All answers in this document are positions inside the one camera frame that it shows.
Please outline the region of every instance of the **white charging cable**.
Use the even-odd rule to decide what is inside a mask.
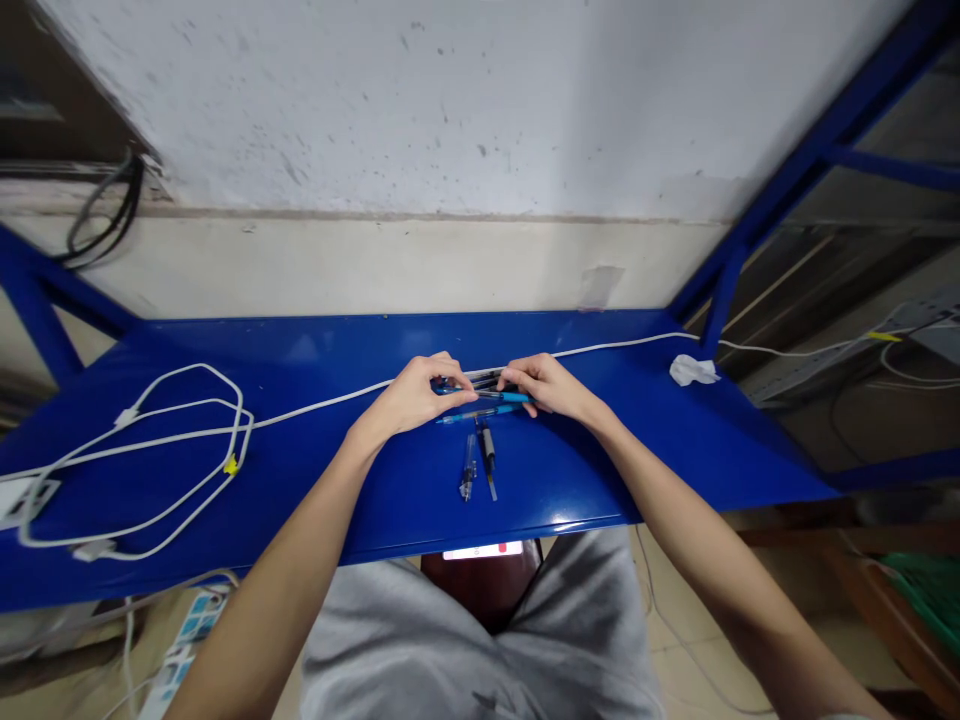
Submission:
[[[194,369],[207,370],[208,372],[212,373],[213,375],[221,379],[234,391],[234,393],[237,396],[237,403],[234,405],[234,404],[228,403],[226,400],[221,400],[219,398],[211,398],[207,400],[198,400],[196,402],[185,403],[182,405],[175,405],[172,407],[163,408],[161,410],[153,410],[145,413],[140,412],[140,406],[144,403],[147,397],[149,397],[150,393],[152,393],[154,389],[156,389],[156,387],[161,382],[163,382],[167,378],[173,377],[174,375],[179,375],[181,373],[185,373],[187,371],[194,370]],[[20,544],[25,547],[33,547],[33,548],[49,548],[49,547],[63,547],[63,546],[77,545],[78,547],[76,547],[73,551],[74,557],[76,557],[79,560],[85,560],[87,562],[91,562],[100,557],[110,557],[110,558],[113,558],[114,560],[142,560],[146,557],[150,557],[154,553],[159,552],[164,547],[169,545],[174,540],[174,538],[176,538],[177,535],[179,535],[183,531],[183,529],[187,525],[189,525],[190,522],[192,522],[193,519],[207,505],[209,505],[213,501],[213,499],[217,495],[219,495],[226,488],[226,486],[229,485],[230,482],[233,480],[237,471],[243,465],[243,461],[247,453],[247,447],[250,442],[250,434],[253,432],[254,417],[252,413],[250,413],[248,410],[245,410],[243,408],[243,392],[228,377],[226,377],[218,370],[204,363],[188,365],[187,367],[180,368],[179,370],[174,370],[172,372],[166,373],[165,375],[161,375],[159,378],[154,380],[147,387],[147,389],[143,391],[143,393],[137,399],[137,402],[134,403],[132,407],[120,413],[120,416],[117,418],[114,426],[110,430],[103,433],[102,435],[99,435],[93,440],[87,443],[84,443],[83,445],[76,448],[75,450],[72,450],[71,452],[67,453],[66,455],[61,457],[59,460],[54,462],[52,465],[49,465],[46,468],[43,468],[40,474],[36,478],[34,478],[34,480],[31,482],[30,487],[27,491],[26,507],[32,507],[33,503],[36,501],[36,496],[39,491],[39,488],[41,487],[41,485],[43,485],[43,482],[53,472],[55,472],[57,469],[62,467],[68,460],[78,455],[79,453],[83,452],[87,448],[93,447],[94,445],[102,442],[103,440],[106,440],[108,437],[111,437],[112,435],[115,435],[116,433],[120,432],[124,428],[130,427],[134,423],[140,422],[141,420],[144,420],[148,417],[154,417],[156,415],[161,415],[168,412],[174,412],[176,410],[184,410],[186,408],[198,407],[200,405],[207,405],[211,403],[225,405],[227,407],[233,408],[235,411],[233,426],[228,429],[228,431],[230,432],[230,441],[227,445],[226,455],[224,456],[223,460],[221,460],[220,463],[203,480],[197,483],[191,490],[189,490],[179,500],[177,500],[172,505],[170,505],[166,510],[154,516],[150,520],[139,523],[138,525],[134,525],[132,527],[124,528],[123,530],[114,530],[112,532],[99,533],[95,535],[85,535],[82,537],[75,537],[75,538],[60,538],[57,540],[41,540],[41,539],[32,537],[30,534],[30,520],[31,520],[30,515],[31,514],[24,513],[23,517],[21,518],[20,526],[18,530],[18,540]],[[235,455],[237,435],[240,432],[240,420],[243,418],[244,415],[248,417],[248,423],[244,432],[244,439],[240,449],[240,456],[239,458],[237,458]],[[157,546],[155,546],[154,548],[146,552],[138,553],[138,554],[115,552],[114,550],[114,548],[116,547],[115,538],[122,537],[124,535],[129,535],[139,530],[143,530],[144,528],[150,527],[151,525],[159,522],[160,520],[165,518],[167,515],[172,513],[174,510],[176,510],[178,507],[180,507],[187,500],[189,500],[190,497],[194,495],[194,493],[199,491],[204,485],[206,485],[210,480],[212,480],[218,473],[220,473],[221,471],[224,471],[228,463],[231,463],[231,462],[233,463],[233,466],[230,468],[230,472],[227,472],[226,480],[224,480],[224,482],[221,483],[221,485],[196,510],[194,510],[194,512],[191,513],[187,517],[187,519],[183,523],[181,523],[181,525],[176,530],[173,531],[173,533],[171,533],[160,544],[158,544]]]
[[[773,350],[771,348],[757,347],[757,346],[751,346],[751,345],[737,345],[736,343],[731,343],[726,340],[721,340],[720,343],[728,347],[736,348],[739,350],[766,352],[766,353],[771,353],[773,355],[778,355],[781,357],[801,357],[801,358],[811,357],[813,355],[818,355],[820,353],[829,352],[831,350],[837,350],[840,348],[848,347],[856,343],[859,343],[863,340],[870,339],[870,333],[874,332],[875,330],[877,330],[878,328],[886,324],[887,320],[893,314],[895,314],[898,309],[899,309],[899,306],[897,309],[891,312],[890,315],[887,316],[887,319],[885,319],[883,322],[881,322],[871,330],[867,331],[863,335],[860,335],[854,338],[853,340],[847,340],[841,343],[834,343],[833,345],[819,348],[817,350],[789,353],[789,352],[780,352],[779,350]],[[931,326],[929,329],[934,329],[937,327],[954,327],[954,326],[953,325],[934,325],[934,326]],[[904,329],[895,330],[887,334],[901,334],[905,332],[911,332],[914,329],[916,328],[904,328]],[[663,333],[660,335],[652,335],[649,337],[640,338],[638,340],[627,340],[627,341],[615,342],[615,343],[602,343],[599,345],[590,345],[588,347],[576,348],[573,350],[563,350],[560,352],[553,353],[553,356],[568,357],[571,355],[579,355],[581,353],[593,352],[596,350],[606,350],[606,349],[613,349],[613,348],[630,347],[633,345],[641,345],[644,343],[655,342],[655,341],[664,340],[667,338],[686,338],[691,340],[699,340],[699,337],[697,335],[693,335],[691,333],[669,332],[669,333]],[[487,372],[496,372],[499,370],[503,370],[504,367],[505,366],[498,366],[493,368],[484,368],[482,370],[471,370],[471,371],[467,371],[465,374],[477,375],[477,374],[487,373]],[[173,377],[174,375],[178,375],[180,373],[184,373],[194,369],[207,370],[211,372],[213,375],[215,375],[216,377],[218,377],[220,380],[222,380],[224,383],[226,383],[236,394],[236,397],[237,397],[236,404],[227,402],[226,400],[222,400],[219,398],[211,398],[207,400],[198,400],[191,403],[176,405],[169,408],[163,408],[160,410],[153,410],[146,413],[140,412],[140,406],[144,403],[144,401],[146,401],[149,395],[156,389],[156,387],[161,382],[163,382],[167,378]],[[58,540],[40,540],[40,539],[31,537],[30,513],[24,513],[19,526],[18,539],[20,543],[26,547],[44,548],[44,547],[63,547],[63,546],[69,546],[69,545],[77,545],[78,547],[74,548],[74,551],[73,551],[74,557],[87,562],[91,562],[101,557],[107,557],[114,560],[128,560],[128,561],[142,560],[144,558],[150,557],[151,555],[159,552],[160,550],[165,548],[167,545],[169,545],[171,542],[173,542],[173,540],[191,522],[193,522],[194,518],[196,518],[197,515],[200,514],[200,512],[202,512],[211,502],[213,502],[214,498],[216,498],[221,492],[223,492],[223,490],[226,489],[227,485],[230,484],[230,482],[233,480],[233,478],[236,476],[237,472],[239,471],[240,467],[243,465],[244,458],[246,457],[247,447],[250,442],[250,435],[253,430],[262,428],[262,427],[267,427],[269,425],[273,425],[275,423],[282,422],[284,420],[289,420],[290,418],[297,417],[298,415],[303,415],[305,413],[312,412],[314,410],[319,410],[320,408],[324,408],[330,405],[335,405],[341,402],[352,400],[362,395],[366,395],[376,390],[385,388],[391,382],[393,382],[392,379],[384,380],[383,382],[376,383],[375,385],[370,385],[369,387],[363,388],[362,390],[357,390],[355,392],[348,393],[346,395],[340,395],[338,397],[331,398],[329,400],[324,400],[318,403],[314,403],[312,405],[307,405],[302,408],[292,410],[288,413],[277,415],[267,420],[261,420],[259,422],[255,422],[253,414],[250,413],[248,410],[244,409],[243,407],[243,393],[241,392],[240,388],[233,381],[231,381],[229,378],[227,378],[225,375],[223,375],[221,372],[211,367],[210,365],[207,365],[205,363],[197,363],[194,365],[188,365],[178,370],[173,370],[171,372],[168,372],[164,375],[161,375],[152,383],[150,383],[150,385],[147,386],[147,388],[143,391],[143,393],[141,393],[136,403],[134,403],[132,407],[120,413],[120,416],[115,421],[114,427],[108,430],[107,432],[94,438],[93,440],[90,440],[87,443],[84,443],[83,445],[76,448],[75,450],[72,450],[71,452],[67,453],[66,455],[64,455],[63,457],[61,457],[59,460],[57,460],[51,465],[47,465],[43,468],[34,468],[32,470],[24,470],[16,473],[3,475],[3,476],[0,476],[0,482],[5,480],[13,480],[13,479],[18,479],[22,477],[33,476],[33,481],[27,493],[27,504],[26,504],[26,507],[31,507],[35,502],[36,496],[39,492],[40,487],[43,485],[44,481],[56,470],[60,468],[70,467],[70,466],[77,465],[84,462],[90,462],[92,460],[96,460],[104,457],[109,457],[112,455],[118,455],[126,452],[133,452],[135,450],[142,450],[149,447],[157,447],[159,445],[163,445],[170,442],[179,442],[181,440],[190,440],[190,439],[195,439],[200,437],[208,437],[211,435],[220,435],[220,434],[229,433],[230,441],[228,443],[227,452],[226,452],[226,455],[224,456],[224,459],[213,469],[213,471],[210,472],[210,474],[207,475],[207,477],[205,477],[203,480],[197,483],[191,490],[189,490],[186,494],[184,494],[175,503],[170,505],[166,510],[162,511],[160,514],[154,516],[150,520],[147,520],[138,525],[134,525],[132,527],[125,528],[123,530],[116,530],[113,532],[100,533],[95,535],[87,535],[87,536],[78,537],[78,538],[63,538]],[[156,440],[148,440],[145,442],[134,443],[132,445],[125,445],[121,447],[111,448],[109,450],[101,450],[98,452],[89,453],[87,455],[80,455],[80,453],[99,444],[100,442],[111,437],[112,435],[115,435],[116,433],[120,432],[124,428],[129,427],[134,423],[144,420],[148,417],[153,417],[163,413],[173,412],[176,410],[184,410],[187,408],[197,407],[200,405],[205,405],[210,403],[217,403],[217,404],[232,408],[235,411],[233,425],[230,427],[224,427],[224,428],[215,428],[210,430],[198,430],[198,431],[189,432],[189,433],[181,433],[179,435],[171,435],[168,437],[158,438]],[[237,435],[240,432],[241,418],[244,416],[248,418],[248,422],[247,422],[246,428],[244,428],[243,430],[244,432],[243,443],[240,449],[239,458],[237,458],[235,456]],[[167,517],[174,510],[176,510],[178,507],[180,507],[183,503],[185,503],[190,497],[192,497],[196,492],[198,492],[208,482],[210,482],[210,480],[212,480],[218,473],[225,470],[227,470],[227,478],[161,543],[154,546],[150,550],[147,550],[142,553],[136,553],[136,554],[117,552],[115,550],[115,547],[116,547],[115,538],[122,537],[124,535],[129,535],[130,533],[134,533],[139,530],[143,530],[144,528],[147,528],[153,525],[154,523],[159,522],[163,518]]]

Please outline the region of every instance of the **gray pants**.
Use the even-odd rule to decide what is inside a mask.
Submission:
[[[491,637],[406,560],[339,568],[301,717],[662,718],[628,528],[557,539]]]

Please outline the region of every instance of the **blue metal shelf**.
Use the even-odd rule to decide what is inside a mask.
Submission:
[[[493,313],[150,322],[72,381],[0,445],[0,473],[51,462],[108,429],[158,375],[207,362],[234,380],[258,419],[393,377],[413,355],[450,350],[465,367],[676,330],[662,310],[595,314]],[[667,368],[691,340],[671,339],[565,358],[658,455],[719,510],[834,497],[779,427],[733,383],[680,388]],[[231,391],[196,371],[161,385],[143,410]],[[28,550],[0,535],[0,610],[147,592],[213,567],[251,565],[336,452],[375,395],[254,431],[234,483],[168,548],[139,562],[85,564],[66,548]],[[129,428],[113,445],[229,425],[227,408],[196,408]],[[637,522],[632,499],[602,448],[565,418],[492,418],[493,503],[485,483],[457,490],[471,424],[428,425],[389,442],[363,489],[343,562],[471,547]],[[142,522],[202,479],[226,436],[127,453],[68,468],[35,522],[39,538],[105,532]],[[142,551],[199,504],[120,540]]]
[[[0,445],[0,473],[53,462],[109,428],[158,375],[197,362],[238,383],[246,406],[263,420],[393,377],[416,354],[446,349],[466,367],[499,365],[535,352],[675,331],[708,300],[699,344],[671,339],[564,362],[715,508],[818,500],[837,494],[830,484],[849,491],[960,472],[960,454],[952,450],[821,479],[734,384],[680,388],[667,372],[677,354],[715,354],[743,262],[833,165],[956,189],[954,171],[853,148],[956,39],[958,24],[960,3],[916,2],[665,310],[147,322],[0,228],[0,283],[61,390]],[[50,303],[120,342],[84,370]],[[227,392],[198,372],[168,381],[150,403],[232,399]],[[84,564],[66,549],[25,550],[15,533],[0,533],[0,611],[149,592],[212,568],[249,567],[373,397],[255,431],[234,483],[175,542],[146,560]],[[137,423],[111,441],[128,444],[229,421],[225,408],[193,408]],[[490,424],[499,502],[490,500],[483,483],[468,504],[457,492],[470,427],[430,425],[404,434],[387,444],[370,472],[342,561],[639,520],[610,461],[583,428],[549,416],[500,416]],[[141,522],[193,487],[225,449],[226,436],[206,437],[61,471],[55,477],[63,485],[37,519],[35,535],[70,537]],[[201,492],[196,502],[205,496]],[[169,522],[121,539],[122,548],[152,547],[194,507],[188,503]]]

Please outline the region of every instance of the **cable connector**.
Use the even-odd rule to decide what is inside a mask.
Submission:
[[[74,560],[82,560],[83,562],[93,562],[116,549],[116,540],[93,540],[73,548],[73,558]]]
[[[883,340],[884,342],[903,342],[903,338],[898,338],[890,333],[868,332],[867,337],[871,340]]]
[[[240,472],[240,466],[237,464],[237,456],[231,454],[227,464],[223,466],[223,471],[230,477],[235,477]]]
[[[126,410],[121,412],[119,415],[117,415],[117,419],[113,421],[113,424],[116,427],[126,427],[127,425],[132,423],[134,420],[136,420],[139,414],[140,414],[140,411],[137,410],[136,408],[127,408]]]

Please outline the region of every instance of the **left hand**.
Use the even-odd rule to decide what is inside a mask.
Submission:
[[[437,395],[430,387],[430,381],[435,377],[454,380],[461,392]],[[380,441],[386,442],[397,433],[420,427],[477,397],[473,384],[450,353],[415,357],[360,416],[357,425],[365,426]]]

